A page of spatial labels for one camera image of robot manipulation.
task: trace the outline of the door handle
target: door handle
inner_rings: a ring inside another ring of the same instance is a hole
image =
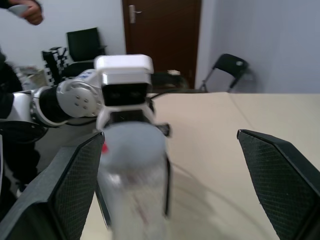
[[[129,17],[130,17],[131,24],[136,23],[136,14],[142,14],[142,11],[136,11],[136,6],[130,5],[129,6]]]

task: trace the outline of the table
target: table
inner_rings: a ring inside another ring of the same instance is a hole
[[[172,126],[172,240],[279,240],[251,182],[238,129],[292,142],[318,169],[320,95],[168,94],[156,121]],[[96,197],[82,240],[109,240]]]

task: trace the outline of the plastic bottle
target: plastic bottle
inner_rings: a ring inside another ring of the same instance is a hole
[[[108,209],[113,240],[165,240],[166,140],[143,122],[104,130],[98,185]]]

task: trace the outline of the human hand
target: human hand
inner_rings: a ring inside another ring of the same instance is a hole
[[[39,25],[44,20],[41,7],[33,0],[9,0],[12,5],[26,5],[28,9],[20,17],[32,25]]]

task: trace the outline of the brown door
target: brown door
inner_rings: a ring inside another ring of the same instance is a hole
[[[193,88],[200,9],[201,0],[123,0],[127,53],[150,56],[155,72],[181,72]]]

